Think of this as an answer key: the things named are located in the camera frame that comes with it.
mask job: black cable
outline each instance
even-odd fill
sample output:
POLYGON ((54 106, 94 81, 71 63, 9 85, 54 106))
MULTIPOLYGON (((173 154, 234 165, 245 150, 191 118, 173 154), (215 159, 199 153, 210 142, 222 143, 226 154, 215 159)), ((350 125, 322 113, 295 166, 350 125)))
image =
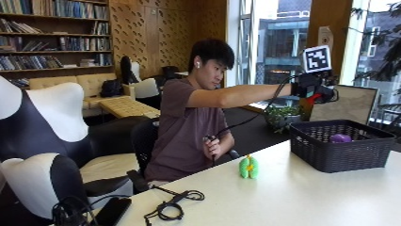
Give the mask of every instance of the black cable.
POLYGON ((145 218, 145 223, 146 223, 146 226, 150 226, 151 223, 149 222, 149 218, 153 218, 155 216, 158 216, 158 218, 161 220, 165 220, 165 221, 170 221, 170 220, 177 220, 177 219, 182 219, 183 217, 183 211, 182 211, 182 208, 179 207, 179 205, 177 204, 177 202, 181 200, 181 199, 186 199, 186 200, 191 200, 191 201, 202 201, 203 200, 203 194, 197 191, 197 190, 186 190, 183 191, 182 193, 177 193, 174 191, 170 191, 159 186, 151 186, 151 188, 154 189, 158 189, 171 195, 174 195, 173 199, 169 201, 169 202, 162 202, 162 204, 159 204, 157 206, 157 209, 150 212, 149 214, 146 214, 143 216, 145 218), (166 216, 162 211, 165 210, 165 208, 169 208, 169 207, 173 207, 178 210, 178 214, 175 216, 166 216))
POLYGON ((98 225, 90 206, 75 196, 67 196, 51 208, 53 225, 89 225, 87 213, 93 219, 94 225, 98 225))
MULTIPOLYGON (((279 86, 277 87, 275 92, 274 92, 274 94, 273 94, 273 97, 269 99, 269 102, 267 102, 267 104, 266 104, 263 110, 266 110, 266 109, 270 107, 270 105, 273 104, 274 100, 275 100, 277 97, 278 97, 278 94, 279 94, 281 90, 282 90, 283 87, 285 87, 286 82, 289 81, 289 79, 291 79, 291 78, 294 78, 294 77, 295 77, 295 75, 289 76, 289 77, 285 78, 283 81, 279 83, 279 86)), ((253 120, 262 114, 262 112, 257 112, 257 114, 255 114, 254 116, 251 116, 247 120, 245 120, 245 121, 242 121, 242 122, 239 122, 239 123, 237 123, 237 124, 233 124, 233 125, 226 126, 223 129, 219 130, 219 132, 214 135, 214 137, 218 137, 218 135, 219 135, 223 131, 226 131, 226 130, 234 128, 234 127, 237 127, 238 125, 246 124, 246 123, 249 123, 250 121, 253 121, 253 120)))
POLYGON ((111 198, 111 197, 117 197, 117 198, 129 198, 130 196, 127 195, 106 195, 103 197, 101 197, 98 200, 95 200, 94 202, 91 202, 89 204, 90 208, 93 208, 94 204, 98 203, 99 201, 102 201, 103 199, 111 198))

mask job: phone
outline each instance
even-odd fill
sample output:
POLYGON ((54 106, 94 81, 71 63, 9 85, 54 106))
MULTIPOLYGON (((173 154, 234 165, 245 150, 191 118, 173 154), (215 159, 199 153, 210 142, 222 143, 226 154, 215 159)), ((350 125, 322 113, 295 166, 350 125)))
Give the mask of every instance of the phone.
POLYGON ((114 226, 119 221, 130 202, 130 199, 110 198, 94 216, 97 225, 114 226))

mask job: man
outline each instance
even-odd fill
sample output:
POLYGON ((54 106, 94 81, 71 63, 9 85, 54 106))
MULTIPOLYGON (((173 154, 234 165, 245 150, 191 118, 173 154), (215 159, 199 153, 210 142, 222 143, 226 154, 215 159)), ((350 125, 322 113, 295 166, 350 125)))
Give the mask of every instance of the man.
MULTIPOLYGON (((145 170, 145 179, 162 185, 211 166, 233 147, 221 109, 270 99, 278 85, 239 85, 215 89, 225 70, 234 64, 234 53, 222 40, 198 41, 191 48, 187 77, 169 80, 162 88, 158 140, 145 170)), ((289 95, 290 84, 279 96, 289 95)))

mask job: bookshelf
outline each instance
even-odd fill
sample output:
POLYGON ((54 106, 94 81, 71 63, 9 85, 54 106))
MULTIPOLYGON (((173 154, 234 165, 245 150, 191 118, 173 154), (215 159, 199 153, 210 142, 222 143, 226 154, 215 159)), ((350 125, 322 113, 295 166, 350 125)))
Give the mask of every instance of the bookshelf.
POLYGON ((1 76, 18 79, 111 72, 107 6, 107 0, 0 1, 1 76), (94 63, 81 66, 87 59, 94 63))

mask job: man's hand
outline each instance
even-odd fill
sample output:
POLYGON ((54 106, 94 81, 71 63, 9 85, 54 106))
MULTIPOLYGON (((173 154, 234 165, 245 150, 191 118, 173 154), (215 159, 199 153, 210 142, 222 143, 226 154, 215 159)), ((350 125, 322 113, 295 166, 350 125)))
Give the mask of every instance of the man's hand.
POLYGON ((217 138, 213 138, 205 139, 202 144, 203 155, 210 160, 213 160, 213 158, 215 160, 221 156, 221 141, 217 138))

